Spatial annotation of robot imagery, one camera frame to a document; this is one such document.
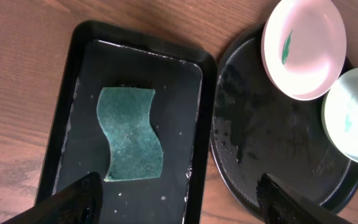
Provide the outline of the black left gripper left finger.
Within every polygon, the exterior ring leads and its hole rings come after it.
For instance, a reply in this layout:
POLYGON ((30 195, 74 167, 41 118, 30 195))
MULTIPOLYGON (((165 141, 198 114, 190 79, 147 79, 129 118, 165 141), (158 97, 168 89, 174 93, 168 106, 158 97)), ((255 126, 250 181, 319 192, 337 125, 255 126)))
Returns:
POLYGON ((98 224, 103 206, 103 185, 90 172, 40 204, 2 224, 98 224))

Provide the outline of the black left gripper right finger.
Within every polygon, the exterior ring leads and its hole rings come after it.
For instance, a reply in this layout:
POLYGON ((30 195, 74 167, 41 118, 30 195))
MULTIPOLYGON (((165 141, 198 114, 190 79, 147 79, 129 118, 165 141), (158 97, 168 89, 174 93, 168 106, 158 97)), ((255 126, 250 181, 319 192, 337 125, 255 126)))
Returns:
POLYGON ((265 223, 351 224, 300 195, 273 175, 264 173, 256 191, 260 214, 265 223))

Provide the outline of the pale green plate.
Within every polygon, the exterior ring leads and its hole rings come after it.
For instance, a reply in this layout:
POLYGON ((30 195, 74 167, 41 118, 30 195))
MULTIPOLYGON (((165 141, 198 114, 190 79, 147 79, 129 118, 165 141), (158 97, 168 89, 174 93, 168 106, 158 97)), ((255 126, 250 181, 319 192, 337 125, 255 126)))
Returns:
POLYGON ((324 131, 333 145, 358 163, 358 68, 341 75, 323 100, 324 131))

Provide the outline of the green yellow sponge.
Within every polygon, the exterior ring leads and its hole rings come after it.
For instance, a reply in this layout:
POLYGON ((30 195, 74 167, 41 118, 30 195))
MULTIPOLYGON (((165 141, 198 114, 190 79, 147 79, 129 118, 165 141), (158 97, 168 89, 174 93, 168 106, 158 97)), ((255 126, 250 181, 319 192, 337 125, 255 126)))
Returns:
POLYGON ((104 87, 96 108, 99 125, 109 143, 106 182, 159 178, 163 149, 150 124, 155 90, 104 87))

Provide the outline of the white plate green stain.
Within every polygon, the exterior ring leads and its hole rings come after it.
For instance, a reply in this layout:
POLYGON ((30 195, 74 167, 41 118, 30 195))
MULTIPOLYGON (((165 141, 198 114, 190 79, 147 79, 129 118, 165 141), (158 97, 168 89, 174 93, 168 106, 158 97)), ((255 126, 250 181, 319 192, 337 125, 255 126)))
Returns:
POLYGON ((268 17, 262 62, 271 82, 290 98, 309 101, 338 79, 346 57, 346 30, 331 0, 281 0, 268 17))

